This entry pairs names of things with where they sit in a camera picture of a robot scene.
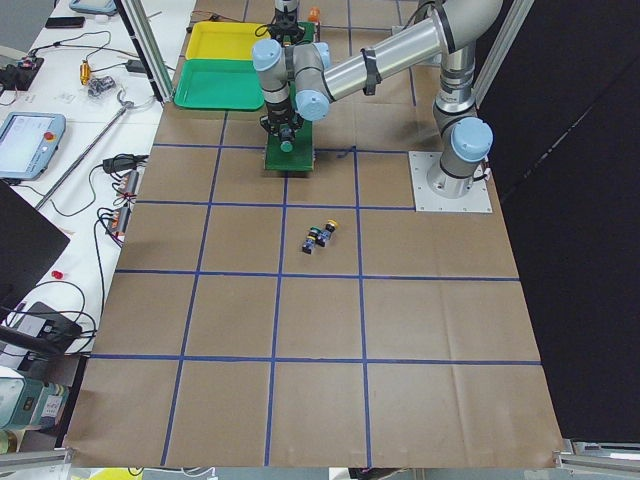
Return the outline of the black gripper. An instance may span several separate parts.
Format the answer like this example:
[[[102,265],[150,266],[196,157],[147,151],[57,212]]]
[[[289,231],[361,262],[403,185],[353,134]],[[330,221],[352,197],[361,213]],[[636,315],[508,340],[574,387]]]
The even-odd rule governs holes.
[[[269,115],[264,115],[260,118],[261,127],[271,136],[275,136],[278,138],[278,133],[282,125],[289,125],[292,129],[295,130],[295,138],[297,132],[303,127],[304,119],[297,113],[294,112],[292,117],[278,117],[271,118]]]

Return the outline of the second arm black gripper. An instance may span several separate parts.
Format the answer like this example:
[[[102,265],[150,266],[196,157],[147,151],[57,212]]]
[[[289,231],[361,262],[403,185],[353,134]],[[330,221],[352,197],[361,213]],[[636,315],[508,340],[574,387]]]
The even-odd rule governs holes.
[[[267,30],[271,38],[281,44],[285,42],[290,44],[299,43],[304,39],[306,33],[305,28],[297,20],[290,19],[280,19],[272,22],[267,26]]]

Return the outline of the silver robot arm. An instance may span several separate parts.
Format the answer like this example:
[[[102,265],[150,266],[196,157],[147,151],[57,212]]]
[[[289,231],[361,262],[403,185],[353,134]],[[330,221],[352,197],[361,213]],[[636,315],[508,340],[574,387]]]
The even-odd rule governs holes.
[[[496,20],[499,1],[422,2],[424,19],[332,64],[325,42],[306,42],[298,23],[298,4],[278,1],[269,37],[252,47],[266,104],[260,120],[267,132],[268,170],[309,171],[315,160],[311,126],[330,105],[357,91],[375,94],[386,78],[439,56],[440,88],[433,113],[444,145],[439,163],[429,170],[435,193],[465,195],[477,181],[475,171],[492,146],[488,124],[479,120],[472,90],[475,42]]]

